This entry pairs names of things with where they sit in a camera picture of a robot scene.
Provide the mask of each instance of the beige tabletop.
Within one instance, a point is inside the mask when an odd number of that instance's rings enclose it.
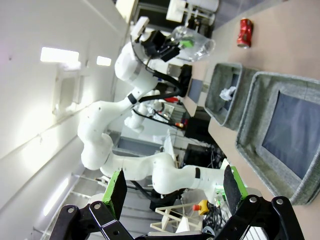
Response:
[[[203,81],[210,82],[217,62],[236,62],[262,71],[320,80],[319,0],[286,1],[250,15],[249,18],[254,23],[250,49],[242,49],[236,45],[240,29],[238,20],[213,32],[216,49],[212,58],[207,61],[209,65]],[[193,102],[192,106],[186,106],[187,110],[195,108],[194,105],[196,104]],[[220,127],[214,119],[211,119],[208,131],[231,163],[237,167],[244,182],[249,187],[259,189],[265,199],[271,200],[271,192],[236,150],[237,133]],[[305,239],[319,239],[320,195],[310,205],[294,206],[294,211]]]

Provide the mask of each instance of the fabric storage bin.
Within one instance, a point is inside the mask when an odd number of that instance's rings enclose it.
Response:
[[[252,80],[236,148],[275,196],[310,203],[320,189],[320,81],[270,72]]]
[[[204,109],[220,126],[237,130],[246,105],[250,84],[258,70],[239,63],[218,63],[213,71]],[[223,89],[236,87],[232,100],[220,97]]]

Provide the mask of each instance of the transparent plastic container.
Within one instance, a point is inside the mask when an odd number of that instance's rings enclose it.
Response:
[[[177,26],[170,37],[174,43],[179,44],[181,50],[178,56],[191,62],[209,56],[216,46],[214,40],[185,26]]]

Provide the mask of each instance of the light fixture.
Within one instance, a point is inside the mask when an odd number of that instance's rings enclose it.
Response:
[[[67,188],[69,184],[69,178],[67,177],[57,188],[57,190],[53,193],[48,203],[45,205],[43,209],[43,215],[47,216],[50,210],[53,208],[55,203],[58,201],[61,194],[64,192],[64,190]]]
[[[109,67],[111,65],[111,58],[104,57],[104,56],[98,56],[96,58],[96,64],[100,66],[107,66]]]
[[[40,61],[50,63],[78,63],[79,52],[63,50],[58,48],[43,47]]]

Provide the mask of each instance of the screw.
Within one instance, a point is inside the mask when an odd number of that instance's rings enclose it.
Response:
[[[100,204],[100,203],[94,205],[94,209],[99,209],[100,207],[101,207],[101,204]]]
[[[282,205],[282,204],[284,204],[284,201],[282,200],[282,199],[277,199],[276,201],[275,201],[277,204],[279,204],[279,205]]]
[[[250,201],[250,203],[253,203],[253,204],[254,204],[254,203],[257,202],[257,198],[256,198],[255,196],[250,197],[249,201]]]

